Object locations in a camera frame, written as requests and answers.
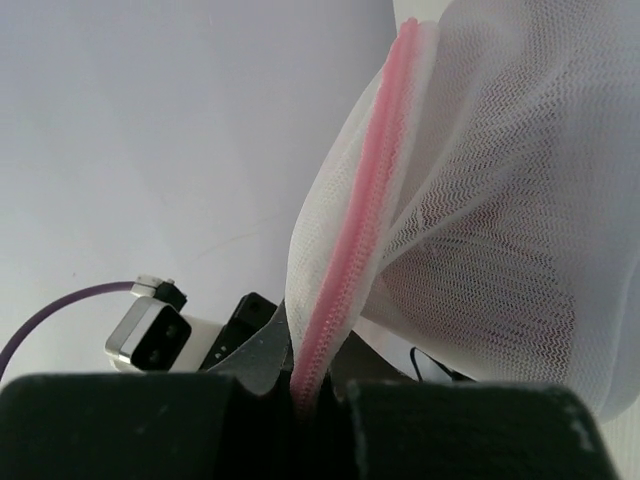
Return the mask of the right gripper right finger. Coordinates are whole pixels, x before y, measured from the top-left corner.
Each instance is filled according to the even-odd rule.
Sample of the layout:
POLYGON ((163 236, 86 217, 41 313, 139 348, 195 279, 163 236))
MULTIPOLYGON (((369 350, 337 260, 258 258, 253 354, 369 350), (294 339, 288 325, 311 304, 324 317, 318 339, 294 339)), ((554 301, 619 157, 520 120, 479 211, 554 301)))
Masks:
POLYGON ((322 479, 615 479, 581 401, 554 385, 415 381, 352 334, 330 369, 322 479))

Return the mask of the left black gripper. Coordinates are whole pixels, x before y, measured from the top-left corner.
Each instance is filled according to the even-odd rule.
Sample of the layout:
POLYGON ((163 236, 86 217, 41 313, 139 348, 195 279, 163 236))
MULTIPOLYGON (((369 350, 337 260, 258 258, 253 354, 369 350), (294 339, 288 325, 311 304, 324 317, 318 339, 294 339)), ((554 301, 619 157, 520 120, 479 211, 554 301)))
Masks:
POLYGON ((208 347, 198 372, 236 373, 243 348, 271 320, 277 305, 256 292, 244 295, 208 347))

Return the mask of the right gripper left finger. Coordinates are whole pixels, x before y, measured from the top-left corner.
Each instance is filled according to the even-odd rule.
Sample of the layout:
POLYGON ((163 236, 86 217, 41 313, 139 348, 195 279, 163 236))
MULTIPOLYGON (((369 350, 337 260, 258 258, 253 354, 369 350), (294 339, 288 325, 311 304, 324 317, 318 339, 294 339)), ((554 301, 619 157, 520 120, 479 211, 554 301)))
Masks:
POLYGON ((1 395, 5 479, 290 479, 283 309, 205 373, 31 375, 1 395))

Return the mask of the pink trimmed mesh laundry bag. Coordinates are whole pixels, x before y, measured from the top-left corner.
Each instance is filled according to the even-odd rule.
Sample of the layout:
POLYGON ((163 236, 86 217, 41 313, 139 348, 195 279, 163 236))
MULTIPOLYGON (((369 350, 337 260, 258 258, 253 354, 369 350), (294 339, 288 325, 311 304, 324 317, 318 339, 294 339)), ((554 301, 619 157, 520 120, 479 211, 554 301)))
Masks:
POLYGON ((639 395, 639 5, 454 1, 407 20, 290 243, 291 391, 360 318, 477 381, 639 395))

